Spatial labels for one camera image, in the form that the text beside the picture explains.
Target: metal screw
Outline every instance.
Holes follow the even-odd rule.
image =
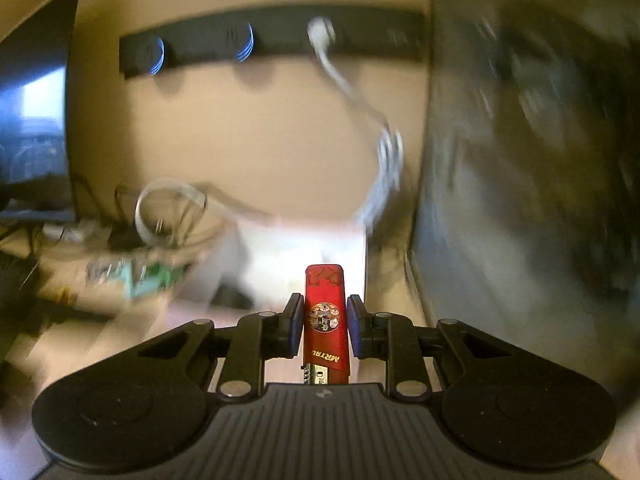
[[[420,397],[427,392],[427,385],[420,381],[402,381],[396,384],[396,392],[403,397]]]
[[[220,386],[225,397],[244,397],[251,392],[251,385],[246,381],[227,381]]]

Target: beige wall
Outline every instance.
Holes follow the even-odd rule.
[[[72,45],[68,137],[73,169],[110,202],[118,182],[211,181],[270,212],[346,218],[376,173],[377,131],[312,59],[250,59],[125,82],[118,38],[192,14],[309,0],[80,0]],[[428,0],[324,0],[423,7]],[[402,131],[417,174],[426,67],[338,60]]]

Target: computer monitor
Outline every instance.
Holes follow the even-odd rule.
[[[78,0],[51,0],[0,42],[0,221],[73,222],[66,80]]]

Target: white cable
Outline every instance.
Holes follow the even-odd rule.
[[[378,139],[378,176],[371,185],[364,203],[354,215],[354,219],[363,223],[367,231],[371,232],[380,220],[391,193],[400,187],[404,166],[402,137],[398,131],[391,132],[386,116],[372,107],[360,91],[351,86],[329,60],[327,51],[335,41],[335,31],[331,21],[321,16],[313,18],[309,21],[307,33],[327,75],[334,80],[343,94],[372,116],[382,129]]]
[[[136,211],[133,218],[134,225],[136,227],[138,235],[140,236],[140,239],[148,246],[167,247],[174,243],[175,235],[172,235],[170,237],[158,236],[155,232],[149,229],[142,218],[142,202],[144,201],[144,199],[150,193],[162,189],[174,191],[183,195],[184,197],[191,200],[195,205],[201,207],[203,211],[207,209],[208,205],[206,193],[201,192],[199,189],[191,186],[190,184],[185,184],[173,178],[158,178],[151,181],[142,189],[142,191],[140,191],[138,201],[136,202]],[[216,205],[221,208],[224,207],[219,203],[217,203]]]

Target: black device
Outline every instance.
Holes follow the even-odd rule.
[[[386,362],[384,388],[265,385],[266,360],[298,353],[303,304],[196,320],[53,383],[33,405],[38,480],[612,479],[609,394],[455,320],[417,327],[351,296],[354,355]]]
[[[77,6],[51,0],[0,42],[0,220],[76,220],[65,95]]]

